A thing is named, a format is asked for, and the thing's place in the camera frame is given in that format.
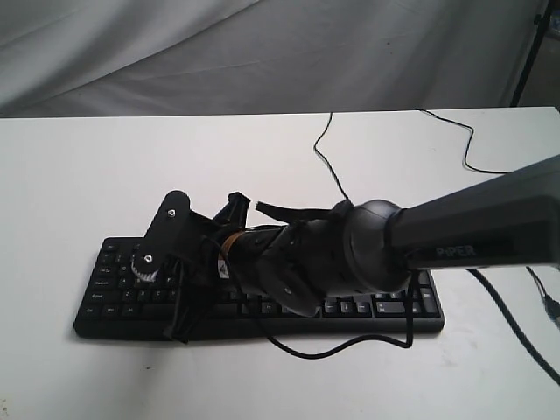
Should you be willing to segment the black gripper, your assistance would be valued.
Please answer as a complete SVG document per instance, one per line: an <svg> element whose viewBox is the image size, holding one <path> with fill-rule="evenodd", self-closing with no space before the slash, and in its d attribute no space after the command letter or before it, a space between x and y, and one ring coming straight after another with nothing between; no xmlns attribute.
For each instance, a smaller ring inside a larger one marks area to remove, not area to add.
<svg viewBox="0 0 560 420"><path fill-rule="evenodd" d="M191 208L186 192L164 196L164 278L178 286L171 323L164 335L188 344L206 310L206 291L235 289L223 254L224 242L247 226L250 199L240 192L227 195L218 213L205 216Z"/></svg>

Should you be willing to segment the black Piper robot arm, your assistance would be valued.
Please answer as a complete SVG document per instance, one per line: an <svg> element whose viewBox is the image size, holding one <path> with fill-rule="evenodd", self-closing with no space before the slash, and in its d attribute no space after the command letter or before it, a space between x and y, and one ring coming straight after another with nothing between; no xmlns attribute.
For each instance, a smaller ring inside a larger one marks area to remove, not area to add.
<svg viewBox="0 0 560 420"><path fill-rule="evenodd" d="M310 318L328 298L398 292L426 270L559 262L557 157L411 208L383 199L330 209L260 202L272 223L248 227L250 205L233 192L213 218L185 212L171 338L188 340L229 290Z"/></svg>

